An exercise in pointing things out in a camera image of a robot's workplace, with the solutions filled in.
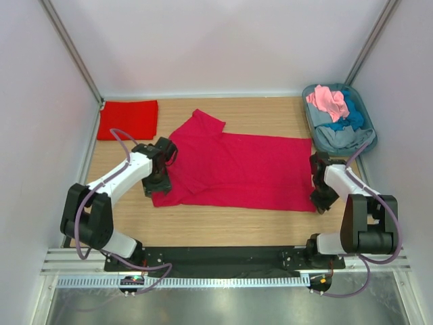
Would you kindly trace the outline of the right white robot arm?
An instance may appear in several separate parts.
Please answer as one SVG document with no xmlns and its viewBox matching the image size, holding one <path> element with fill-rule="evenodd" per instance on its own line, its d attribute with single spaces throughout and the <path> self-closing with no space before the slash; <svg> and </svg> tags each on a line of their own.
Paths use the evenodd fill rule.
<svg viewBox="0 0 433 325">
<path fill-rule="evenodd" d="M 306 263 L 320 268 L 330 255 L 357 255 L 376 265 L 394 261 L 402 248 L 396 198 L 373 190 L 348 162 L 326 152 L 314 153 L 309 162 L 315 187 L 310 199 L 317 212 L 330 210 L 338 199 L 345 208 L 339 232 L 313 234 L 307 241 Z"/>
</svg>

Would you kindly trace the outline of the magenta t-shirt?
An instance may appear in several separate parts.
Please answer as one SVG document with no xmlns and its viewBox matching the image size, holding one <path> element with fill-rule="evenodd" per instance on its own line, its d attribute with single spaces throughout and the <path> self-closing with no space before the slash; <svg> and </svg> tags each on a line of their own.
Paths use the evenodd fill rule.
<svg viewBox="0 0 433 325">
<path fill-rule="evenodd" d="M 206 205 L 313 212 L 312 141 L 227 133 L 225 122 L 195 110 L 172 132 L 179 152 L 168 168 L 172 189 L 155 207 Z"/>
</svg>

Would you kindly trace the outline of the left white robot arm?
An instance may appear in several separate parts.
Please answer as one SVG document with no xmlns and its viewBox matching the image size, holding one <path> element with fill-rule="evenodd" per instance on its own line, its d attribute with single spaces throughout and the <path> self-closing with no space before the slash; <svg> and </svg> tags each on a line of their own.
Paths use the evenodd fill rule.
<svg viewBox="0 0 433 325">
<path fill-rule="evenodd" d="M 178 148 L 161 137 L 155 144 L 137 144 L 127 150 L 126 159 L 102 178 L 68 190 L 60 231 L 75 242 L 78 256 L 84 260 L 91 250 L 105 253 L 127 270 L 143 269 L 145 254 L 140 241 L 114 227 L 113 210 L 118 200 L 141 182 L 145 196 L 168 194 L 172 185 L 167 168 Z"/>
</svg>

